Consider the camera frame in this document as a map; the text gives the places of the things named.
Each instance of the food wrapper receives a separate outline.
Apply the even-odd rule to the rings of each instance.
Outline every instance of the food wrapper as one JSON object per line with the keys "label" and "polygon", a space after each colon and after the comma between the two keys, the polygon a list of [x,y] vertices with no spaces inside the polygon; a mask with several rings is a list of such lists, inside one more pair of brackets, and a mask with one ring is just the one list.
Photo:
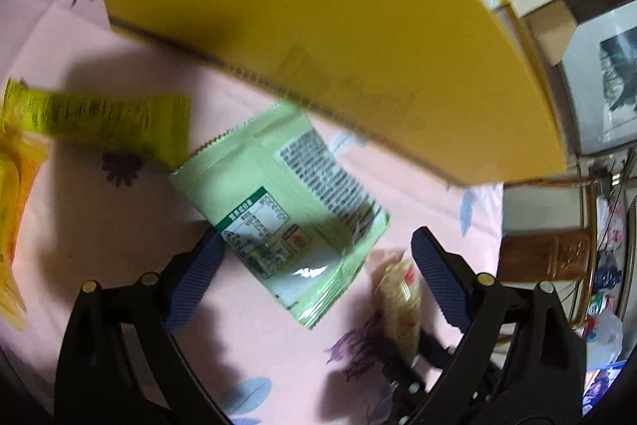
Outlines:
{"label": "food wrapper", "polygon": [[17,329],[24,328],[24,301],[11,263],[15,255],[20,220],[33,181],[49,147],[23,135],[0,133],[0,317]]}
{"label": "food wrapper", "polygon": [[123,100],[47,92],[10,79],[2,130],[36,132],[116,153],[142,155],[169,168],[188,154],[190,98],[152,96]]}
{"label": "food wrapper", "polygon": [[412,365],[420,341],[420,277],[411,258],[391,264],[378,284],[383,334]]}
{"label": "food wrapper", "polygon": [[307,328],[351,284],[389,224],[303,111],[287,104],[214,140],[171,180]]}

